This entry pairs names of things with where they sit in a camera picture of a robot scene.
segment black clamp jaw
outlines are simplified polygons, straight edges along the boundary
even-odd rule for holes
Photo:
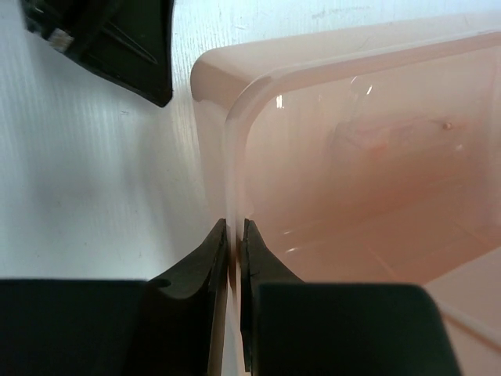
[[[163,107],[174,0],[20,0],[27,29],[93,74]]]
[[[221,374],[226,238],[221,219],[195,251],[149,282],[4,280],[0,374]],[[305,283],[252,221],[240,250],[240,329],[253,376],[460,374],[440,314],[420,287]]]

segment white textured background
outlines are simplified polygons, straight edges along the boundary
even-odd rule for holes
[[[15,0],[0,0],[0,277],[150,278],[202,241],[211,224],[189,92],[202,52],[494,8],[500,0],[178,0],[175,98],[159,109],[51,50],[23,30]]]

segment container wall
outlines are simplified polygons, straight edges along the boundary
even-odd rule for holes
[[[499,51],[270,101],[245,168],[270,249],[305,280],[425,284],[501,245]]]
[[[211,223],[225,215],[225,120],[241,92],[254,80],[281,67],[488,30],[498,27],[499,20],[501,13],[496,11],[455,14],[295,35],[205,52],[193,66],[191,92]]]

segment small hole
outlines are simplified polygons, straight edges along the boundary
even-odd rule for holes
[[[166,278],[156,278],[154,280],[151,280],[150,284],[152,284],[156,288],[164,288],[169,287],[172,283]]]

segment pink plastic container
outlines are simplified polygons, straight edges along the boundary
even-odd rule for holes
[[[247,217],[303,280],[423,285],[465,374],[499,374],[501,17],[465,17],[357,29],[350,55],[332,33],[262,46],[285,67],[215,50],[192,89],[234,248]]]

